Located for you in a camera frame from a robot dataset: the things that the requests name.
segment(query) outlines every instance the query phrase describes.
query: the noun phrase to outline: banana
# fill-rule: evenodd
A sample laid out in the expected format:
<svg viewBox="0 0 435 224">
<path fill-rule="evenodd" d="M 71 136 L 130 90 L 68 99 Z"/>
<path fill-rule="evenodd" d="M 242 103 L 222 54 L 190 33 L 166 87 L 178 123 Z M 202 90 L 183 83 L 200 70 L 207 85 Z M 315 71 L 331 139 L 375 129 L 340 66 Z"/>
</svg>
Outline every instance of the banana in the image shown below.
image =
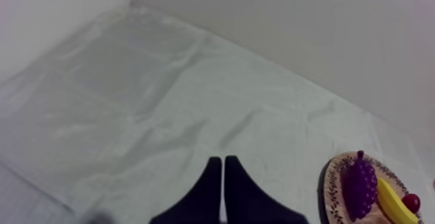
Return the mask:
<svg viewBox="0 0 435 224">
<path fill-rule="evenodd" d="M 395 224 L 417 224 L 418 218 L 402 203 L 393 188 L 382 178 L 377 178 L 377 200 L 384 213 Z"/>
</svg>

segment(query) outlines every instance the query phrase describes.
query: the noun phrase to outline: white wall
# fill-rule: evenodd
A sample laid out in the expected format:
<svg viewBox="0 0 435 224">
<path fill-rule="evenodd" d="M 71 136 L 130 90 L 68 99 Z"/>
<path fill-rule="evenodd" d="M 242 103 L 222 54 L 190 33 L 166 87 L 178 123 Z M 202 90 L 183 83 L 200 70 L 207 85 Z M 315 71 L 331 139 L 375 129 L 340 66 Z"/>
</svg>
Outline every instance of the white wall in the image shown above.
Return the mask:
<svg viewBox="0 0 435 224">
<path fill-rule="evenodd" d="M 0 82 L 79 26 L 130 0 L 0 0 Z"/>
<path fill-rule="evenodd" d="M 410 131 L 425 161 L 435 159 L 435 0 L 136 1 L 205 27 Z"/>
</svg>

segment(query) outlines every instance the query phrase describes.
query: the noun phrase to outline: toy fruit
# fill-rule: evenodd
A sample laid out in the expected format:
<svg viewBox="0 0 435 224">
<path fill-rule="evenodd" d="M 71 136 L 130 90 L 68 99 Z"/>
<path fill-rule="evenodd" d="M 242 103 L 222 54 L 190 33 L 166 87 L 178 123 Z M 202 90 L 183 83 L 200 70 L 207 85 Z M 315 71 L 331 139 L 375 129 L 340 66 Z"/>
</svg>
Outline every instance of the toy fruit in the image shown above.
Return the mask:
<svg viewBox="0 0 435 224">
<path fill-rule="evenodd" d="M 416 194 L 405 195 L 402 202 L 412 213 L 417 213 L 420 209 L 420 198 Z"/>
<path fill-rule="evenodd" d="M 365 217 L 377 199 L 375 170 L 370 162 L 363 159 L 362 150 L 357 156 L 354 164 L 346 170 L 343 182 L 344 202 L 352 220 Z"/>
<path fill-rule="evenodd" d="M 395 224 L 417 224 L 418 218 L 403 204 L 393 188 L 382 178 L 377 178 L 377 200 L 384 213 Z"/>
</svg>

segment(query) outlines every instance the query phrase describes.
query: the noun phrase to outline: plate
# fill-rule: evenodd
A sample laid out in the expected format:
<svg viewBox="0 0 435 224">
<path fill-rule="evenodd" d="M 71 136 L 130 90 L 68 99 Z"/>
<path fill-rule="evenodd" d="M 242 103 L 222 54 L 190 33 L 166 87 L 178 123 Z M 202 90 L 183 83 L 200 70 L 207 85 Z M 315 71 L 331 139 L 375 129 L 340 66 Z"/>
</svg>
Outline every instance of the plate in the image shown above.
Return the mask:
<svg viewBox="0 0 435 224">
<path fill-rule="evenodd" d="M 347 152 L 338 155 L 326 166 L 324 172 L 324 184 L 323 184 L 323 200 L 325 206 L 325 214 L 329 221 L 329 224 L 347 224 L 347 223 L 376 223 L 376 224 L 389 224 L 392 223 L 379 208 L 377 202 L 372 205 L 372 210 L 362 219 L 357 219 L 356 221 L 351 221 L 344 205 L 344 199 L 342 195 L 341 188 L 341 174 L 344 173 L 347 166 L 353 164 L 357 159 L 357 152 Z M 388 169 L 383 163 L 374 159 L 373 157 L 364 153 L 364 159 L 369 161 L 375 168 L 376 176 L 382 177 L 394 191 L 398 194 L 400 198 L 409 194 L 407 188 L 404 186 L 402 181 Z M 419 219 L 419 223 L 423 223 L 421 220 L 420 213 L 418 212 L 416 216 Z"/>
</svg>

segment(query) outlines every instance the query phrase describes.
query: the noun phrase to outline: white sheet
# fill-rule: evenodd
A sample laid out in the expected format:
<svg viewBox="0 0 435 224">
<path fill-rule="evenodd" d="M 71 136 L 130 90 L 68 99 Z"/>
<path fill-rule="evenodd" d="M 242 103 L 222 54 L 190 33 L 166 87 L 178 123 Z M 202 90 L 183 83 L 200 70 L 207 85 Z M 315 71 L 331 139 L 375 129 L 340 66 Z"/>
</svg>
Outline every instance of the white sheet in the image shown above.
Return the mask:
<svg viewBox="0 0 435 224">
<path fill-rule="evenodd" d="M 166 210 L 210 156 L 228 154 L 318 223 L 330 158 L 384 159 L 368 113 L 147 8 L 101 17 L 3 84 L 0 134 L 2 160 L 20 174 L 78 214 L 105 209 L 120 223 Z"/>
</svg>

